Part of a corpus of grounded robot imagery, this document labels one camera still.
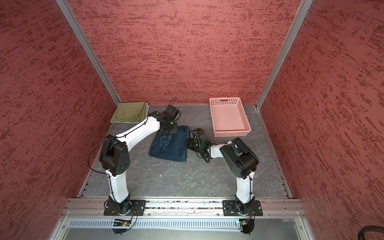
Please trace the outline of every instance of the black mounting plate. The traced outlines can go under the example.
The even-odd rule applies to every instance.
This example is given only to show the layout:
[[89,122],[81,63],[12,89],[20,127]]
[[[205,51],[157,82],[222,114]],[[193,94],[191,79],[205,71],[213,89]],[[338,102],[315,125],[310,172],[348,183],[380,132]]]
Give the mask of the black mounting plate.
[[[131,200],[131,204],[133,205],[133,208],[135,210],[135,214],[138,216],[143,216],[144,210],[145,210],[145,203],[146,200]],[[108,201],[106,208],[104,209],[104,216],[120,216],[117,214],[112,207],[112,204]]]
[[[252,211],[254,216],[263,215],[263,210],[260,201],[255,200],[255,203],[252,206]],[[223,213],[224,216],[240,216],[239,213],[236,211],[234,200],[223,200]]]

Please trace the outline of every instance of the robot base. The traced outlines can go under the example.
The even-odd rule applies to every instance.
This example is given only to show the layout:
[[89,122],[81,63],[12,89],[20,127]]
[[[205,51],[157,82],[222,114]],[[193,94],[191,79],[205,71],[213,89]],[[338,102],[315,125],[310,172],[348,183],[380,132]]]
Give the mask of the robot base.
[[255,200],[255,197],[246,204],[243,204],[237,198],[236,200],[223,201],[224,216],[250,216],[251,212],[253,212],[254,216],[263,215],[260,201]]
[[130,196],[121,203],[115,202],[111,197],[108,197],[105,209],[104,216],[127,216],[131,214],[131,209],[135,210],[137,216],[143,216],[145,210],[145,200],[133,200],[130,201]]

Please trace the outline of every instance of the blue denim fabric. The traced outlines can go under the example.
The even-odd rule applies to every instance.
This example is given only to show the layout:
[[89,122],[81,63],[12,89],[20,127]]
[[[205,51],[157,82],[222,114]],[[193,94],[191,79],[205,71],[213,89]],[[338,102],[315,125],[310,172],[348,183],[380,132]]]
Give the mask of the blue denim fabric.
[[189,128],[187,126],[178,126],[177,133],[172,135],[161,135],[157,132],[149,149],[149,155],[175,162],[186,162],[187,148],[185,142],[188,139]]

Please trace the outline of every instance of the metal corner post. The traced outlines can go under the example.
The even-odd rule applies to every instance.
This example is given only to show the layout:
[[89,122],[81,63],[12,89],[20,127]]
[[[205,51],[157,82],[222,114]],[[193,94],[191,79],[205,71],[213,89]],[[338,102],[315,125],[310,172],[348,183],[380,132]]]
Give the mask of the metal corner post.
[[264,100],[268,94],[268,91],[271,88],[271,86],[275,80],[275,77],[280,70],[281,65],[283,64],[283,61],[284,61],[285,57],[287,56],[289,49],[291,48],[293,40],[295,39],[296,34],[299,31],[300,26],[303,23],[305,15],[307,14],[308,9],[310,8],[311,4],[312,4],[312,0],[302,0],[301,4],[299,6],[299,9],[297,10],[296,16],[293,19],[292,25],[288,31],[288,34],[284,40],[283,46],[281,47],[279,55],[277,56],[275,64],[271,70],[271,74],[269,75],[269,77],[268,77],[268,79],[264,85],[263,91],[260,94],[259,99],[257,100],[256,109],[258,109],[258,110],[261,109],[261,106],[262,106],[262,104],[263,104],[263,102],[264,102]]
[[86,54],[88,55],[91,63],[95,67],[97,73],[99,74],[101,80],[103,81],[105,87],[107,88],[109,94],[115,101],[116,105],[121,103],[121,100],[116,93],[115,88],[113,87],[111,81],[108,78],[107,73],[104,71],[103,66],[101,65],[99,59],[96,56],[96,53],[93,51],[91,44],[89,43],[87,37],[85,36],[83,30],[80,27],[80,24],[77,22],[75,15],[73,14],[71,7],[69,6],[67,0],[56,0],[56,3],[59,5],[62,13],[67,19],[69,25],[71,26],[73,32],[75,33],[77,39],[80,41],[83,46]]

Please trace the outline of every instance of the red side wall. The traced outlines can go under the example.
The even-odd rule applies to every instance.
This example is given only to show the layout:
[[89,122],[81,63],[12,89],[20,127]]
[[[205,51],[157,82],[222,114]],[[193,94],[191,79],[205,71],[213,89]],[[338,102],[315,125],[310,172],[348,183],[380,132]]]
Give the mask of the red side wall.
[[314,1],[262,105],[316,240],[384,225],[383,12],[383,1]]
[[0,25],[0,238],[44,240],[116,105],[55,1],[1,1]]
[[255,104],[301,0],[68,0],[121,100]]

